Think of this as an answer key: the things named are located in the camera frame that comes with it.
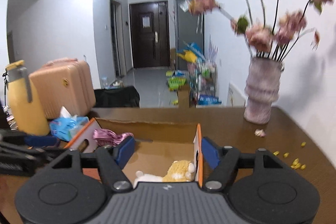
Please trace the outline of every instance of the dark brown door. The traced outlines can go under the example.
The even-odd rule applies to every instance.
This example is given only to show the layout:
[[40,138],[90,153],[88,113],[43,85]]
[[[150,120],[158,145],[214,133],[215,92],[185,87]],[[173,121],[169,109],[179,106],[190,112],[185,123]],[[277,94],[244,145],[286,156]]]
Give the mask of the dark brown door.
[[169,66],[168,3],[130,5],[134,68]]

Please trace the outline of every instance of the cardboard box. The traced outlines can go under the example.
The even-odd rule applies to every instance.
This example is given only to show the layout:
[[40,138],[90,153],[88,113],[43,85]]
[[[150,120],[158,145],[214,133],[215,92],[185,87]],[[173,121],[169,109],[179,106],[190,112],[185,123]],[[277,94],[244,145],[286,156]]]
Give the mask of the cardboard box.
[[[117,134],[133,133],[137,140],[135,152],[123,169],[132,183],[136,178],[136,171],[163,177],[175,160],[190,160],[197,167],[195,180],[202,186],[203,155],[200,124],[120,122],[93,118],[66,148],[78,149],[83,142],[87,142],[83,152],[93,152],[97,148],[97,143],[92,138],[93,132],[99,128],[109,129]],[[83,173],[100,179],[96,169],[86,169]]]
[[190,107],[190,86],[189,84],[180,86],[177,91],[178,108]]
[[170,69],[175,70],[176,65],[176,49],[171,48],[170,49]]

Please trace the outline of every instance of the paper notice on door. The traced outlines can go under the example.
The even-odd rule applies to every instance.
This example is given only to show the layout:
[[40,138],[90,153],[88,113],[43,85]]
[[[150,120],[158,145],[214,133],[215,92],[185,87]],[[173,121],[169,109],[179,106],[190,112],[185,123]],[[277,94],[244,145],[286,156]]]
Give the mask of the paper notice on door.
[[142,27],[143,28],[149,28],[151,26],[151,22],[149,17],[143,17],[142,18]]

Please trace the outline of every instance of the wooden table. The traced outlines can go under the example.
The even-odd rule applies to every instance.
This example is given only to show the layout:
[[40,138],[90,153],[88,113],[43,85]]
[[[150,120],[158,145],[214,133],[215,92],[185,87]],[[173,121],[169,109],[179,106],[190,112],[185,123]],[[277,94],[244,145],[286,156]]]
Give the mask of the wooden table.
[[[281,160],[291,165],[294,159],[299,158],[302,164],[306,164],[305,170],[297,170],[305,179],[310,181],[318,189],[321,197],[319,211],[314,224],[336,223],[336,170],[327,160],[319,148],[309,137],[280,109],[273,108],[269,123],[264,126],[251,124],[243,118],[243,108],[202,108],[202,109],[146,109],[146,108],[98,108],[93,109],[91,117],[101,117],[121,121],[148,121],[148,122],[199,122],[203,136],[210,137],[218,145],[231,145],[241,152],[254,153],[258,148],[280,151]],[[265,138],[254,136],[254,131],[263,128],[267,134]],[[205,168],[204,176],[207,177],[210,170]],[[239,171],[242,177],[251,173],[250,170]],[[14,213],[14,195],[26,178],[5,177],[8,184],[5,200],[2,201],[1,212],[8,218],[11,224],[21,223]]]

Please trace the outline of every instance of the vase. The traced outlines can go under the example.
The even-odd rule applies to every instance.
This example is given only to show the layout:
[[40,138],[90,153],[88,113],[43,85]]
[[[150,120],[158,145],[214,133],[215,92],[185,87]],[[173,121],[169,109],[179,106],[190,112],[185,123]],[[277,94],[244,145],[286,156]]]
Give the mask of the vase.
[[268,58],[251,58],[245,93],[248,95],[244,118],[265,124],[271,115],[272,103],[279,98],[282,63]]

